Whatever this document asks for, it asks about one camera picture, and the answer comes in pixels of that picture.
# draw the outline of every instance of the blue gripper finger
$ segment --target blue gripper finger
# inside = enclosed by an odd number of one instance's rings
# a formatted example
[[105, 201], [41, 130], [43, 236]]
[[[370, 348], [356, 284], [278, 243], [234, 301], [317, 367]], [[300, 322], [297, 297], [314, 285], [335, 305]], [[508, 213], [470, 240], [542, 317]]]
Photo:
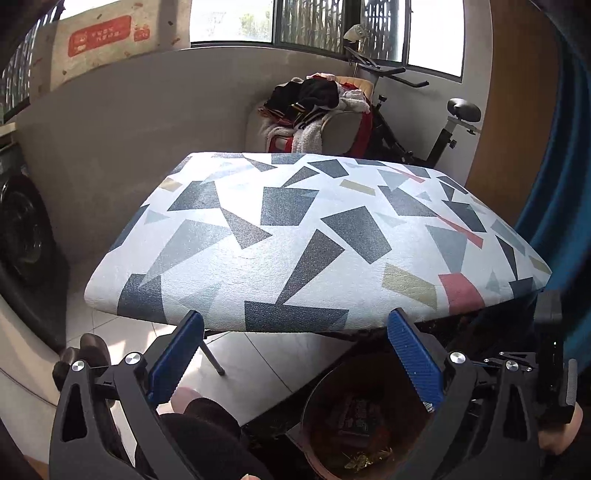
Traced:
[[147, 399], [154, 407], [170, 400], [203, 340], [203, 317], [198, 312], [187, 315], [187, 321], [181, 322], [171, 334], [172, 340], [148, 373]]
[[416, 327], [393, 310], [388, 315], [388, 340], [394, 347], [418, 396], [436, 409], [444, 400], [443, 374], [417, 336]]

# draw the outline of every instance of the bike seat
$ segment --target bike seat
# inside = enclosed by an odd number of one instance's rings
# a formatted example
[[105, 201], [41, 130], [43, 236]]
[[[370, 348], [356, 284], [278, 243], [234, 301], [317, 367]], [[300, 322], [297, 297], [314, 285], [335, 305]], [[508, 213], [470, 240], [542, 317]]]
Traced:
[[466, 122], [479, 122], [482, 115], [474, 103], [461, 98], [452, 98], [447, 103], [447, 111]]

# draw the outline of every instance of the ironing board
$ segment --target ironing board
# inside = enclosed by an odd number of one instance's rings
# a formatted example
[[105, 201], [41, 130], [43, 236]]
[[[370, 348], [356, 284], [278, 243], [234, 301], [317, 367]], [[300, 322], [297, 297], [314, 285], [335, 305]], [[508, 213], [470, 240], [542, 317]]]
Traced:
[[538, 254], [422, 167], [316, 154], [194, 153], [92, 275], [91, 307], [213, 330], [325, 332], [472, 312], [545, 286]]

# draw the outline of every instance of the washing machine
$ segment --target washing machine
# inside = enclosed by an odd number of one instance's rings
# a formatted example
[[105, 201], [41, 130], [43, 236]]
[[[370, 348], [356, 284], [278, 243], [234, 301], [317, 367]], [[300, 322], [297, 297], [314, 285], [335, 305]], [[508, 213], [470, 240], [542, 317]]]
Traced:
[[0, 296], [52, 350], [66, 346], [69, 266], [18, 143], [0, 137]]

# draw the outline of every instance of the metal window grille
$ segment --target metal window grille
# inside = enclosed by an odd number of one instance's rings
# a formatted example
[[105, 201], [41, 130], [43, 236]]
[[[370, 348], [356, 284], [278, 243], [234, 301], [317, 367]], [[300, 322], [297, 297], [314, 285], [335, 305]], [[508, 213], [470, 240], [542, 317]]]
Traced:
[[304, 45], [340, 53], [343, 0], [283, 0], [282, 43]]
[[37, 31], [55, 19], [58, 8], [59, 6], [54, 7], [37, 20], [4, 68], [2, 82], [0, 82], [0, 124], [6, 113], [28, 98], [31, 57]]
[[363, 54], [369, 58], [396, 60], [399, 1], [404, 0], [365, 0], [362, 2], [362, 25], [369, 35], [363, 44]]

